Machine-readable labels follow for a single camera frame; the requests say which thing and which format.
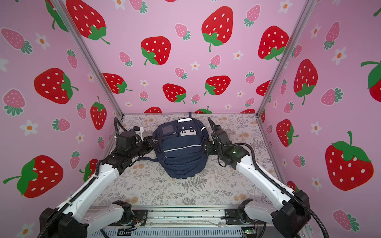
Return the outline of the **navy blue student backpack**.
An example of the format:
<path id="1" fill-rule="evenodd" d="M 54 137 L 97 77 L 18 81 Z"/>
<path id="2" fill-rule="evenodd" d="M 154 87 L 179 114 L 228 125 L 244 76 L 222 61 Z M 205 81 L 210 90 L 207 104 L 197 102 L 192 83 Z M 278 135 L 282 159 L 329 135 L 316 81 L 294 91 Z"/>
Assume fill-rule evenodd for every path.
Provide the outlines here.
<path id="1" fill-rule="evenodd" d="M 153 132 L 158 140 L 154 148 L 155 159 L 139 158 L 139 161 L 159 162 L 166 173 L 174 179 L 194 177 L 206 166 L 208 155 L 205 144 L 209 134 L 203 122 L 192 117 L 167 122 Z"/>

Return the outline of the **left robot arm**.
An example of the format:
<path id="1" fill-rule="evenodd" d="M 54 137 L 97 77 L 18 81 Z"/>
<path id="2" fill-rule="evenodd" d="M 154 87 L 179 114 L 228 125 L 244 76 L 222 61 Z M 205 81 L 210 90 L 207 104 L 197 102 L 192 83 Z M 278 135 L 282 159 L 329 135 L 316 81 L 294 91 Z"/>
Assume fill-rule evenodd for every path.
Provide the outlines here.
<path id="1" fill-rule="evenodd" d="M 151 136 L 141 138 L 134 131 L 117 136 L 116 148 L 100 160 L 95 173 L 72 196 L 57 208 L 47 208 L 40 215 L 40 238 L 87 238 L 113 224 L 130 225 L 134 220 L 132 206 L 115 201 L 109 207 L 86 216 L 87 210 L 104 189 L 116 180 L 133 162 L 158 146 Z"/>

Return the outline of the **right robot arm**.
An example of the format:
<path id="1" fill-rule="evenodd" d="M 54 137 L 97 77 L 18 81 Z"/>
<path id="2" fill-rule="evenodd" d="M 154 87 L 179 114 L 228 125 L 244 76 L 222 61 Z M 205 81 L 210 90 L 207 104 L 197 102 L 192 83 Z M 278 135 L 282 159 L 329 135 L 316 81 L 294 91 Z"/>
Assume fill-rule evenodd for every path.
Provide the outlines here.
<path id="1" fill-rule="evenodd" d="M 207 151 L 217 155 L 253 182 L 271 201 L 271 223 L 285 238 L 299 237 L 299 232 L 311 219 L 310 200 L 302 190 L 295 191 L 275 179 L 255 159 L 253 148 L 246 143 L 232 143 L 223 129 L 213 130 L 213 141 L 208 142 Z"/>

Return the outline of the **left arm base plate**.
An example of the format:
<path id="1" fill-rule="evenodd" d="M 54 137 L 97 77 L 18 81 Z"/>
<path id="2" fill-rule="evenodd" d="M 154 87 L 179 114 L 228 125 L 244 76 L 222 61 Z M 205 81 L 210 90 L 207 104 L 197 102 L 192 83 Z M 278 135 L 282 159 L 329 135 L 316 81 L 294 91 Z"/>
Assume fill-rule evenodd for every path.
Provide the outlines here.
<path id="1" fill-rule="evenodd" d="M 145 226 L 147 218 L 148 210 L 133 209 L 125 212 L 118 223 L 123 226 Z"/>

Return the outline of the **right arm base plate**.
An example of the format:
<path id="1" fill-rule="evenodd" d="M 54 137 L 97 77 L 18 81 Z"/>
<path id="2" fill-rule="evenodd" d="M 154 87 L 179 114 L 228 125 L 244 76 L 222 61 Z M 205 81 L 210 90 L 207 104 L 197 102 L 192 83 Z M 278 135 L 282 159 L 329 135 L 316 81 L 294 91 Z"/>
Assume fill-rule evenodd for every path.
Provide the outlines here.
<path id="1" fill-rule="evenodd" d="M 243 210 L 238 208 L 225 209 L 224 215 L 221 217 L 226 221 L 227 225 L 263 225 L 264 222 L 260 220 L 250 219 Z"/>

